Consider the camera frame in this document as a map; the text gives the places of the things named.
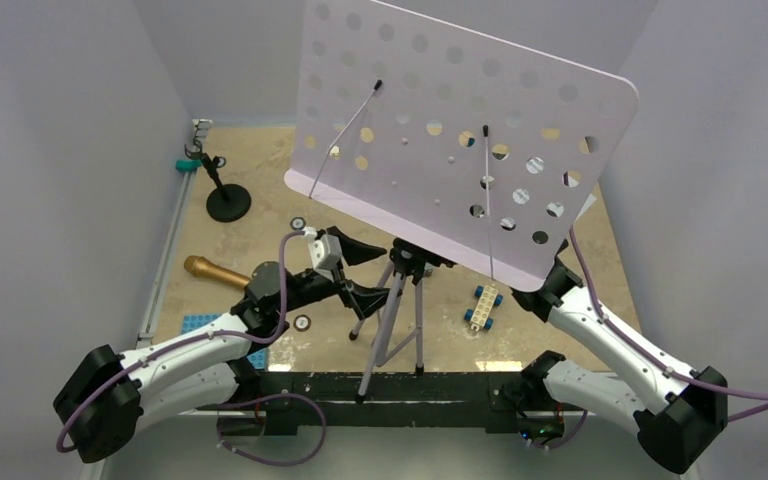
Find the lilac music stand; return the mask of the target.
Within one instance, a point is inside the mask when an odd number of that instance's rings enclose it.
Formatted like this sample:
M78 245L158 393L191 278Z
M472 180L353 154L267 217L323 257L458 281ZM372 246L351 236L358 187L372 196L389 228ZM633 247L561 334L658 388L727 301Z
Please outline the lilac music stand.
M307 1L284 180L532 292L638 102L626 78L398 6Z

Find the poker chip near centre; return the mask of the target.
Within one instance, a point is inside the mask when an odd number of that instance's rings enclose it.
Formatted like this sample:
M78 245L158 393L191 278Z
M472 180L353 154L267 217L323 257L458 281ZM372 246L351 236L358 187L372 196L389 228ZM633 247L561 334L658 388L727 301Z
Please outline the poker chip near centre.
M306 228L306 220L303 217L293 217L290 221L290 227L294 231L302 231Z

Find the white sheet music pages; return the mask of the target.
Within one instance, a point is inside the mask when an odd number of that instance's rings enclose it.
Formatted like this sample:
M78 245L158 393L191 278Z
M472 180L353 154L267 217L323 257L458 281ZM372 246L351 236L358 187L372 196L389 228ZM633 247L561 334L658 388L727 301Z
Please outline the white sheet music pages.
M579 220L591 207L597 202L598 198L594 194L589 194L581 209L579 210L576 220Z

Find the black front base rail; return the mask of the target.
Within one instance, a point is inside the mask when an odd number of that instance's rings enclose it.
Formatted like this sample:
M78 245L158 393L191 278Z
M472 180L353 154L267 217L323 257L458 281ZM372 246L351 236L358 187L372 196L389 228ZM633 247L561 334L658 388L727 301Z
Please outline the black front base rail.
M363 402L356 372L262 372L233 394L247 407L221 412L225 437L294 435L301 427L477 428L552 437L581 410L560 404L518 372L376 373Z

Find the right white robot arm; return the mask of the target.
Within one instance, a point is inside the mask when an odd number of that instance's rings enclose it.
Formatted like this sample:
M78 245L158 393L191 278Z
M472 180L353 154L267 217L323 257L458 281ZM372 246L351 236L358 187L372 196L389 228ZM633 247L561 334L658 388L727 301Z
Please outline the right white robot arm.
M568 404L602 417L631 433L674 474L686 473L727 426L725 376L713 367L696 369L651 343L592 300L584 281L561 260L539 290L514 290L512 297L611 370L597 374L547 350L521 372L525 402Z

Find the white brick car blue wheels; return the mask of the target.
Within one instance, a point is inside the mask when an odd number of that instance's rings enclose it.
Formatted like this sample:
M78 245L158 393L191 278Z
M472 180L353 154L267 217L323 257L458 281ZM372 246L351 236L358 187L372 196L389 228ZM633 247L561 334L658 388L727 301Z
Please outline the white brick car blue wheels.
M464 320L472 331L489 331L494 324L493 310L501 305L503 295L494 286L479 285L475 289L474 296L476 304L465 311Z

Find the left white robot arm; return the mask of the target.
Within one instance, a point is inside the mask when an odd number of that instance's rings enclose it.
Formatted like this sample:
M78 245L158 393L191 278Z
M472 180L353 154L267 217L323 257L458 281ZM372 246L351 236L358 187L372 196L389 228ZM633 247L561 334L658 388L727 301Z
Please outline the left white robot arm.
M95 463L141 429L187 410L225 403L249 407L258 382L241 371L248 356L281 338L291 311L333 296L358 319L368 319L387 291L356 283L344 268L386 252L335 226L291 231L280 240L276 260L256 267L229 311L160 344L90 350L53 401L62 423L56 451L77 452L82 462Z

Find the poker chip near front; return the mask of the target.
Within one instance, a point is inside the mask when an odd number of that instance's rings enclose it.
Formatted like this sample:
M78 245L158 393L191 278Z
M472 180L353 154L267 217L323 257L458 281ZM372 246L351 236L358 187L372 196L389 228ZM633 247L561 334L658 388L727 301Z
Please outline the poker chip near front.
M309 316L300 314L294 318L293 327L299 332L305 332L311 328L312 320Z

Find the gold microphone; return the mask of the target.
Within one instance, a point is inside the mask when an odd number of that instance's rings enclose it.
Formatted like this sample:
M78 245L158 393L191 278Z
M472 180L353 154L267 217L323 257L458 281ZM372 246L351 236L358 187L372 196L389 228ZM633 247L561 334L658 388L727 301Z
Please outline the gold microphone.
M238 290L244 290L251 281L248 276L217 265L203 256L188 256L183 267L196 278L213 280Z

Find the teal clamp hook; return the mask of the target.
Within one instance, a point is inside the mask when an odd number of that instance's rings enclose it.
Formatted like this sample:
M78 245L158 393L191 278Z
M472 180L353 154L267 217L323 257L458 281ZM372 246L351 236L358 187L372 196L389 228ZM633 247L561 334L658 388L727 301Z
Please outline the teal clamp hook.
M185 160L185 159L179 159L175 162L175 170L182 173L187 174L190 172L197 171L202 166L201 162L199 160Z

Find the black microphone stand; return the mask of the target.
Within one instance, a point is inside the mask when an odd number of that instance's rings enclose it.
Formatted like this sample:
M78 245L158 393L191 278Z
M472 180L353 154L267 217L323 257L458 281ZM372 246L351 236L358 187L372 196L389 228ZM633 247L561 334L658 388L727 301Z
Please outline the black microphone stand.
M215 188L206 199L206 211L215 221L230 223L241 219L250 210L252 198L242 185L224 183L219 176L214 158L203 150L203 144L193 139L192 147L185 146L185 155L190 160L199 160L213 181Z

